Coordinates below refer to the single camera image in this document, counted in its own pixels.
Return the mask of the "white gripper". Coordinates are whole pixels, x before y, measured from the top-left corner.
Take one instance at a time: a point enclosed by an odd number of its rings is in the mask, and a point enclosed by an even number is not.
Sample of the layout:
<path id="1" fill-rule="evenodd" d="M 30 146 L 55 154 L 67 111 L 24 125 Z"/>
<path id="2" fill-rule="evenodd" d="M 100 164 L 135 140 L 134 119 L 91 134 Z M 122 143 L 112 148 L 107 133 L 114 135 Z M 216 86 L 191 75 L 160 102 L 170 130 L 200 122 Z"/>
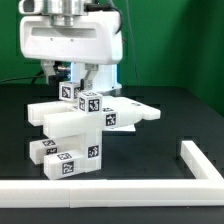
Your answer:
<path id="1" fill-rule="evenodd" d="M 41 59 L 46 83 L 56 85 L 54 61 L 89 63 L 81 89 L 91 90 L 99 65 L 123 56 L 122 13 L 93 0 L 20 0 L 20 47 L 27 58 Z"/>

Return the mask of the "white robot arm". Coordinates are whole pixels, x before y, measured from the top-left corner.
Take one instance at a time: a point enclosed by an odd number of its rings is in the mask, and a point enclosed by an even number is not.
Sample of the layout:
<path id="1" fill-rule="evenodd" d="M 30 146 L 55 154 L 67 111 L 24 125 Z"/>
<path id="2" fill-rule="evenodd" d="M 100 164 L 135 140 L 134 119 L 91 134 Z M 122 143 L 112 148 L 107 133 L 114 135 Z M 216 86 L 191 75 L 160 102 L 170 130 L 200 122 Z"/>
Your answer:
<path id="1" fill-rule="evenodd" d="M 20 48 L 38 59 L 46 76 L 71 64 L 71 80 L 99 92 L 119 89 L 122 12 L 113 0 L 20 0 Z"/>

